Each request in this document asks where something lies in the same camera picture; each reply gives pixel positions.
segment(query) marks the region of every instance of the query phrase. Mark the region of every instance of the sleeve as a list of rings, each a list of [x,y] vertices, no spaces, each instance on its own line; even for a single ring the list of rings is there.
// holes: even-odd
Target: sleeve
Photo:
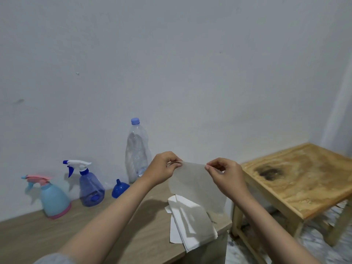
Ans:
[[[76,264],[76,263],[68,256],[65,256],[60,253],[54,253],[38,259],[33,264]]]

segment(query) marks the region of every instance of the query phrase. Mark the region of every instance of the tabletop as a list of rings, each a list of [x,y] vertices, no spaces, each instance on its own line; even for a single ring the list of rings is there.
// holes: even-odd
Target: tabletop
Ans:
[[[104,263],[172,263],[185,255],[183,244],[170,243],[171,215],[164,208],[171,195],[167,182],[146,195]],[[74,200],[70,211],[56,220],[37,211],[0,222],[0,263],[32,264],[56,252],[113,201],[108,190],[99,205],[88,208]],[[210,217],[219,234],[231,226],[225,213]]]
[[[249,161],[242,168],[302,219],[352,194],[352,159],[311,143]]]

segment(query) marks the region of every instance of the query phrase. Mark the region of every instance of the floor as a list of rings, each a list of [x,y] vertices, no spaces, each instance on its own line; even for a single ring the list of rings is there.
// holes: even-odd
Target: floor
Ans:
[[[335,207],[331,208],[322,215],[324,219],[328,220],[332,225],[335,223],[336,218],[342,212],[346,202],[342,202]],[[279,212],[274,213],[273,217],[280,223],[283,224],[285,218]],[[320,262],[330,264],[342,264],[352,263],[352,222],[347,228],[346,232],[342,235],[339,243],[331,248],[328,246],[322,235],[313,228],[314,223],[308,222],[302,231],[299,242],[304,245]],[[245,233],[248,236],[253,236],[254,233],[250,226],[244,228]],[[262,256],[267,263],[271,263],[270,258],[261,250]],[[226,251],[226,264],[237,264],[237,263],[257,263],[250,251],[241,241],[241,239],[233,240],[229,235]]]

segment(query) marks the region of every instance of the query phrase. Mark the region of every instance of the paper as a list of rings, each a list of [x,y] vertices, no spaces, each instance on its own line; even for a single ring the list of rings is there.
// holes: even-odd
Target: paper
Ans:
[[[168,202],[186,252],[217,239],[218,233],[204,208],[178,195],[170,197]],[[171,234],[171,225],[170,241],[171,235],[176,240],[174,232]]]
[[[166,206],[165,207],[165,210],[166,210],[166,212],[168,213],[168,214],[171,214],[172,212],[171,212],[171,209],[170,209],[170,206]]]
[[[182,244],[181,236],[179,235],[174,216],[172,215],[170,222],[170,243]]]
[[[169,179],[170,191],[200,205],[206,211],[223,213],[226,196],[204,167],[201,164],[182,162],[182,167],[175,169]]]

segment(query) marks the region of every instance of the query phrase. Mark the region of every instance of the table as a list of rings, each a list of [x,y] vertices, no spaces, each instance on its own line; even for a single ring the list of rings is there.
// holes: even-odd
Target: table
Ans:
[[[299,237],[303,224],[313,219],[334,246],[352,218],[352,159],[306,143],[242,164],[246,182],[259,190],[286,218],[286,230]],[[335,226],[318,216],[348,202]],[[235,207],[232,233],[240,236],[259,263],[266,263],[241,231],[243,213]]]
[[[210,214],[218,239],[186,254],[183,244],[169,242],[171,215],[164,207],[171,195],[167,182],[146,195],[104,263],[192,263],[194,258],[199,260],[197,263],[225,262],[230,218],[225,213]],[[108,190],[99,205],[87,208],[79,199],[74,200],[71,210],[56,220],[37,211],[0,222],[0,263],[32,264],[43,255],[56,252],[113,201]]]

